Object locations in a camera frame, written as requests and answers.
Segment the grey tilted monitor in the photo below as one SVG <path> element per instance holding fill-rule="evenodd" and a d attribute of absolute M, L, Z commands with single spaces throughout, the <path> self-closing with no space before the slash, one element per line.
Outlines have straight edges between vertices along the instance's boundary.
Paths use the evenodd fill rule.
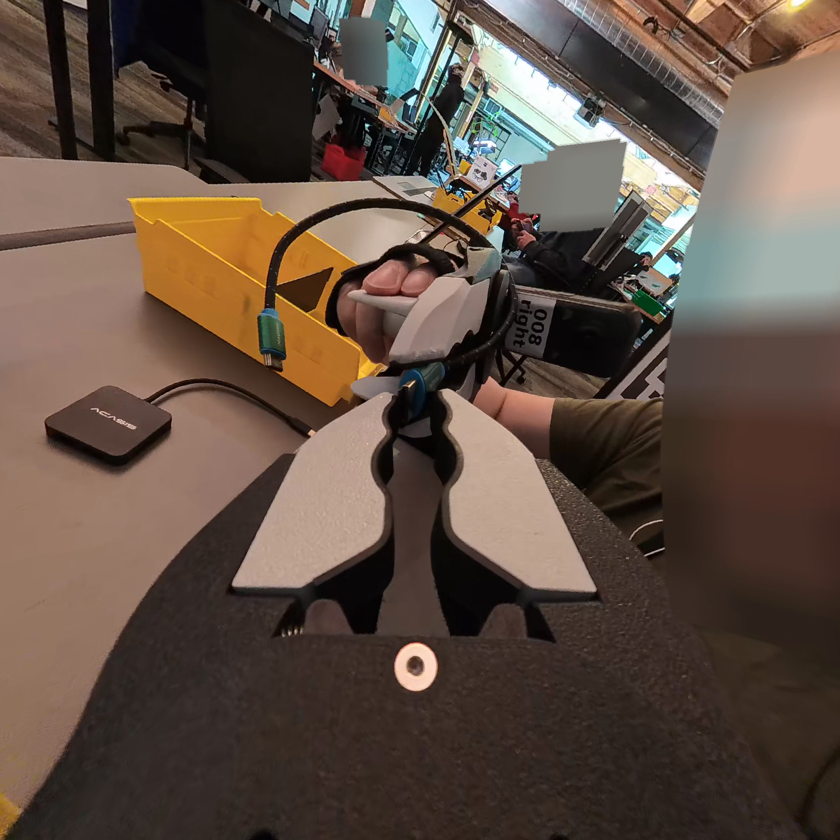
<path fill-rule="evenodd" d="M 605 270 L 625 249 L 627 242 L 644 225 L 653 208 L 639 192 L 632 190 L 617 208 L 611 222 L 603 228 L 582 261 L 595 270 Z"/>

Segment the dark steel ceiling beam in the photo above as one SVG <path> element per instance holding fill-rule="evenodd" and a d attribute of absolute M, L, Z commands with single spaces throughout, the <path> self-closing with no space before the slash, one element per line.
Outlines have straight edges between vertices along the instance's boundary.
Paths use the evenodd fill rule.
<path fill-rule="evenodd" d="M 612 13 L 589 2 L 485 2 L 526 42 L 705 173 L 722 109 L 682 81 Z"/>

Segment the grey table with tape marks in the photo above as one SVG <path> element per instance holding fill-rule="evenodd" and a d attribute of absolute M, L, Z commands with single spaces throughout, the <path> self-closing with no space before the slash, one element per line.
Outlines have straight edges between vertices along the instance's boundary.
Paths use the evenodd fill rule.
<path fill-rule="evenodd" d="M 420 175 L 376 175 L 372 182 L 391 196 L 430 206 L 440 184 Z"/>

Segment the black partition panel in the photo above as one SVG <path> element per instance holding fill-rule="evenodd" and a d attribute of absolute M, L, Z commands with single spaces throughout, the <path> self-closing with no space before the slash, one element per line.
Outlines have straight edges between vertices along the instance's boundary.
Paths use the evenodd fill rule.
<path fill-rule="evenodd" d="M 234 1 L 203 3 L 206 155 L 213 182 L 309 182 L 313 49 Z"/>

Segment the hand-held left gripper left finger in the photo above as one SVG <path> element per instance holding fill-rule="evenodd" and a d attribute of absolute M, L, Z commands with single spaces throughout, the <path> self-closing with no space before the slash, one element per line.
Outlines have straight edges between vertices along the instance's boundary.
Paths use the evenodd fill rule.
<path fill-rule="evenodd" d="M 309 595 L 385 546 L 395 401 L 379 394 L 299 448 L 234 576 L 236 593 Z"/>

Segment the braided hdmi cable green plugs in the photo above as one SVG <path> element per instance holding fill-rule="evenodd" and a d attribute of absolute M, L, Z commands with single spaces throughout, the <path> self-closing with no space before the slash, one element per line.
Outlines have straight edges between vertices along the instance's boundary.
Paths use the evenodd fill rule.
<path fill-rule="evenodd" d="M 453 229 L 464 234 L 469 241 L 469 247 L 465 252 L 465 257 L 462 260 L 457 260 L 443 250 L 430 248 L 426 242 L 404 243 L 394 246 L 384 252 L 378 260 L 353 266 L 342 273 L 336 284 L 339 290 L 332 292 L 329 299 L 329 314 L 337 313 L 336 301 L 340 289 L 345 283 L 362 280 L 375 268 L 391 259 L 421 257 L 436 270 L 437 277 L 435 279 L 446 276 L 463 277 L 472 284 L 490 279 L 486 310 L 477 334 L 468 332 L 461 343 L 458 343 L 441 360 L 414 364 L 389 364 L 388 361 L 386 362 L 392 375 L 422 373 L 430 386 L 430 393 L 443 387 L 463 385 L 470 371 L 473 371 L 476 376 L 476 385 L 483 385 L 488 377 L 488 360 L 504 343 L 518 314 L 518 290 L 510 280 L 508 268 L 502 261 L 499 251 L 489 243 L 484 235 L 468 226 L 462 218 L 437 208 L 394 197 L 354 198 L 325 207 L 295 223 L 281 236 L 269 259 L 265 306 L 257 318 L 259 352 L 262 354 L 265 367 L 282 371 L 287 357 L 284 325 L 275 306 L 280 268 L 288 250 L 300 236 L 317 225 L 334 217 L 370 209 L 426 213 L 440 222 L 443 232 Z M 357 290 L 353 299 L 360 304 L 367 304 L 383 310 L 385 312 L 384 327 L 394 333 L 394 339 L 404 322 L 405 316 L 410 312 L 417 298 L 372 297 L 363 290 Z"/>

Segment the red storage bin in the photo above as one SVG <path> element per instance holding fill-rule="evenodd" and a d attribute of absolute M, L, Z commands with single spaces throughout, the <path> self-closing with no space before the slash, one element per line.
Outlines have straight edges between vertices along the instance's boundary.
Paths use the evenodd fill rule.
<path fill-rule="evenodd" d="M 321 170 L 338 182 L 361 180 L 366 159 L 366 149 L 345 148 L 338 143 L 326 143 Z"/>

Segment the black table legs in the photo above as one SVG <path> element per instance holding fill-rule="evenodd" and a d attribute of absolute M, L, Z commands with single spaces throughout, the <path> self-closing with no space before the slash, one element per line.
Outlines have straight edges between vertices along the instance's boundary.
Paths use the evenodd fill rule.
<path fill-rule="evenodd" d="M 56 111 L 54 125 L 58 132 L 60 155 L 65 160 L 76 160 L 80 141 L 76 132 L 70 79 L 65 4 L 62 1 L 44 1 L 42 8 Z M 92 143 L 81 144 L 100 160 L 107 162 L 117 160 L 112 34 L 112 2 L 88 2 L 87 53 Z"/>

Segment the yellow plastic bin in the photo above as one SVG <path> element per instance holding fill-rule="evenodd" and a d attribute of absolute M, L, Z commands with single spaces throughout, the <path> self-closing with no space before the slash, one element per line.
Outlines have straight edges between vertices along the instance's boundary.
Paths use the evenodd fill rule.
<path fill-rule="evenodd" d="M 261 362 L 257 318 L 268 265 L 292 220 L 269 213 L 256 197 L 135 197 L 129 203 L 145 290 Z M 315 312 L 290 305 L 278 311 L 287 345 L 280 376 L 327 406 L 349 401 L 354 382 L 385 368 L 325 323 L 329 294 L 354 265 L 310 232 L 293 244 L 280 268 L 279 284 L 332 268 Z"/>

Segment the person's olive shirt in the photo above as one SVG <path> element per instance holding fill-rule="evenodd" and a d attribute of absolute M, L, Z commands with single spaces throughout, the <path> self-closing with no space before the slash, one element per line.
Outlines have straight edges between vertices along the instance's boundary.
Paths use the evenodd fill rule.
<path fill-rule="evenodd" d="M 558 399 L 550 460 L 665 573 L 662 401 Z M 838 669 L 733 633 L 698 630 L 730 709 L 808 838 L 839 838 Z"/>

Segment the person's right hand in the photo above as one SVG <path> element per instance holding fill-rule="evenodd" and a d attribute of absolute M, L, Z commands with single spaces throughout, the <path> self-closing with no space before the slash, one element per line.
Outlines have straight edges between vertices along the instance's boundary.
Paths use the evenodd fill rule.
<path fill-rule="evenodd" d="M 336 301 L 342 331 L 361 347 L 369 360 L 377 363 L 385 361 L 393 343 L 393 339 L 385 335 L 385 312 L 350 299 L 351 292 L 363 290 L 372 297 L 416 298 L 436 277 L 436 270 L 425 260 L 391 259 L 362 280 L 345 283 Z"/>

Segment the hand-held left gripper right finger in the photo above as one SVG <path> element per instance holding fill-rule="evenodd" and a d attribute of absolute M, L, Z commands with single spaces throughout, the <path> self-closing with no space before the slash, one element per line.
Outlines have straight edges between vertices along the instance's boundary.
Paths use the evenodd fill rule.
<path fill-rule="evenodd" d="M 515 435 L 458 393 L 435 395 L 435 468 L 448 540 L 523 601 L 596 596 L 535 458 Z"/>

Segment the black white marker board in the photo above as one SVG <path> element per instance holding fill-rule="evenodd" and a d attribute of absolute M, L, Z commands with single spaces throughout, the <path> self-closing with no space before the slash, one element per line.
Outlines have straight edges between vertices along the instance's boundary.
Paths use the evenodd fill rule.
<path fill-rule="evenodd" d="M 663 322 L 631 352 L 623 368 L 595 394 L 595 399 L 647 401 L 663 396 L 670 323 Z"/>

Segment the small yellow bin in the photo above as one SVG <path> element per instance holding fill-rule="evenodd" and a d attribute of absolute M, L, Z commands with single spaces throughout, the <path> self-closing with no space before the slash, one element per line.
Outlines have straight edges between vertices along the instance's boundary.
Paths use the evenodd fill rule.
<path fill-rule="evenodd" d="M 504 207 L 499 204 L 499 201 L 493 195 L 483 198 L 479 203 L 474 203 L 475 198 L 476 195 L 472 193 L 465 195 L 456 192 L 447 193 L 440 186 L 434 193 L 432 207 L 456 215 L 456 212 L 463 210 L 467 204 L 472 204 L 470 210 L 461 215 L 460 218 L 475 231 L 487 236 L 493 228 L 499 225 Z"/>

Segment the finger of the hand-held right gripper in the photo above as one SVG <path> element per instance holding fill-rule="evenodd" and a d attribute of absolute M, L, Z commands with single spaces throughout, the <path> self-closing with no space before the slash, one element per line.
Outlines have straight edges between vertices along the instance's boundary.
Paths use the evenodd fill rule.
<path fill-rule="evenodd" d="M 387 356 L 389 364 L 441 360 L 465 338 L 477 334 L 487 307 L 490 279 L 441 276 L 413 304 Z"/>
<path fill-rule="evenodd" d="M 366 402 L 380 395 L 397 395 L 406 389 L 405 403 L 398 408 L 397 419 L 392 421 L 396 432 L 404 438 L 430 438 L 431 420 L 427 401 L 431 392 L 422 373 L 367 376 L 351 385 L 352 393 Z"/>

